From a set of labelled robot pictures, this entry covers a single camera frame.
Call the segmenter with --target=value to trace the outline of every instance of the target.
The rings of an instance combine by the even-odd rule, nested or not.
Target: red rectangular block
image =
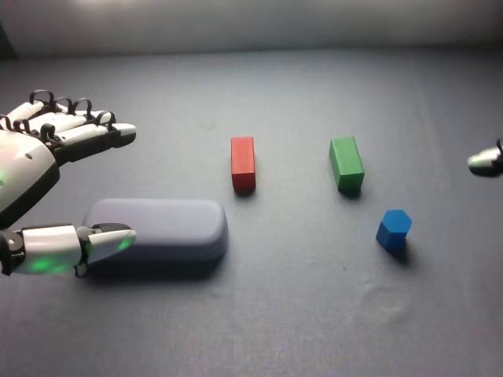
[[[255,190],[253,137],[233,137],[230,139],[230,165],[234,191],[246,193]]]

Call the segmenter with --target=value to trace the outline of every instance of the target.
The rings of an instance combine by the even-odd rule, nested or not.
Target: blue hexagonal prism
[[[406,245],[412,220],[404,210],[387,210],[377,231],[377,240],[387,251],[400,251]]]

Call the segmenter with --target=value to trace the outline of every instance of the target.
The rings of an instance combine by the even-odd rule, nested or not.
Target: gray tablecloth
[[[503,137],[501,54],[32,60],[1,63],[0,84],[4,112],[47,88],[138,126],[132,145],[62,167],[14,228],[80,224],[107,197],[201,198],[230,234],[209,273],[0,277],[1,375],[501,375],[503,178],[466,166]],[[229,152],[244,135],[257,190],[243,199]],[[336,190],[342,136],[365,167],[359,199]],[[413,219],[406,263],[375,240],[390,208]]]

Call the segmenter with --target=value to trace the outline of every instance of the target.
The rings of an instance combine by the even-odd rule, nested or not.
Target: block
[[[253,137],[230,139],[230,165],[234,191],[247,194],[255,190],[255,150]]]
[[[380,222],[376,239],[387,251],[400,251],[406,245],[411,225],[412,220],[404,210],[387,210]]]
[[[365,171],[354,137],[332,139],[329,156],[339,191],[343,193],[359,192]]]

